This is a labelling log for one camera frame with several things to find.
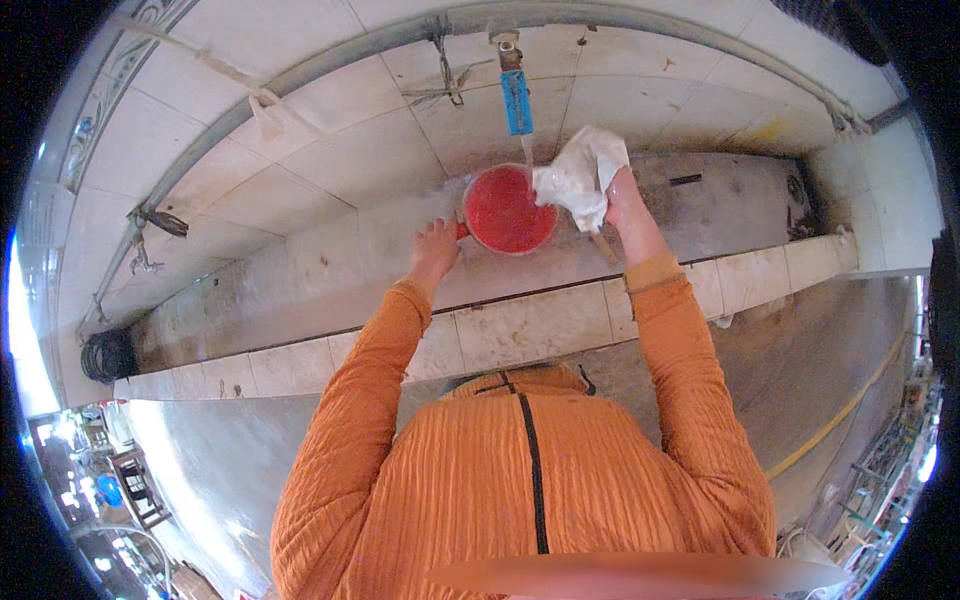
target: tiled wall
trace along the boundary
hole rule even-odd
[[[922,273],[943,218],[924,142],[909,119],[833,144],[807,160],[828,221],[856,235],[859,271]]]
[[[283,0],[239,6],[200,0],[171,35],[266,82],[346,39],[461,4]],[[897,101],[887,74],[791,21],[766,0],[621,4],[738,36],[823,82],[865,117]],[[578,44],[581,39],[586,43]],[[549,160],[586,123],[611,128],[635,150],[799,156],[832,141],[827,114],[809,94],[696,44],[556,25],[522,31],[520,46],[531,79],[538,162]],[[450,37],[447,54],[455,69],[493,56],[484,35]],[[284,126],[278,137],[265,140],[253,122],[234,131],[160,206],[190,223],[190,238],[182,243],[147,227],[150,257],[166,263],[166,270],[131,279],[121,269],[104,302],[108,316],[115,323],[127,322],[137,311],[300,225],[335,220],[355,207],[372,207],[452,176],[519,159],[519,144],[504,131],[495,70],[492,64],[474,69],[463,109],[446,99],[411,109],[413,99],[404,99],[401,90],[439,82],[436,53],[420,42],[361,60],[290,94],[285,101],[324,136],[317,139],[275,109],[271,112]],[[165,44],[133,77],[89,162],[73,212],[60,287],[59,327],[69,331],[64,339],[88,308],[120,243],[123,216],[196,136],[244,94],[241,86],[189,53]],[[74,351],[75,345],[64,350]],[[88,396],[78,394],[77,401],[84,403]]]
[[[704,316],[775,300],[856,267],[851,235],[829,235],[684,267]],[[317,394],[357,331],[119,380],[118,398],[197,400]],[[406,381],[455,377],[637,337],[622,278],[436,314]]]

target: wooden stick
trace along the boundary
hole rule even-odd
[[[594,244],[596,244],[597,249],[600,251],[600,253],[607,258],[607,262],[609,262],[611,266],[620,262],[620,259],[616,255],[616,252],[613,251],[613,248],[610,247],[610,243],[607,242],[607,238],[605,238],[600,233],[591,233],[590,239],[593,240]]]

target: running water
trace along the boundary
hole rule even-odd
[[[527,182],[530,184],[527,189],[527,196],[532,201],[534,198],[534,135],[532,133],[521,135],[520,145],[523,146],[523,157],[526,159],[527,165]]]

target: jacket sleeve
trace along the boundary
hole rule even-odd
[[[663,450],[693,478],[739,552],[773,556],[773,495],[733,414],[692,286],[668,253],[631,267],[626,279],[657,392]]]
[[[327,383],[274,517],[271,563],[287,600],[329,598],[348,566],[390,451],[403,372],[430,324],[425,298],[414,281],[394,285]]]

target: hand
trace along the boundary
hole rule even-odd
[[[437,219],[426,226],[426,231],[414,233],[413,258],[410,273],[427,293],[427,301],[433,304],[433,293],[457,262],[460,247],[457,246],[457,224],[453,220]]]
[[[606,219],[620,234],[628,267],[667,252],[666,241],[643,203],[630,167],[620,167],[613,176],[607,188],[607,200],[610,206]]]

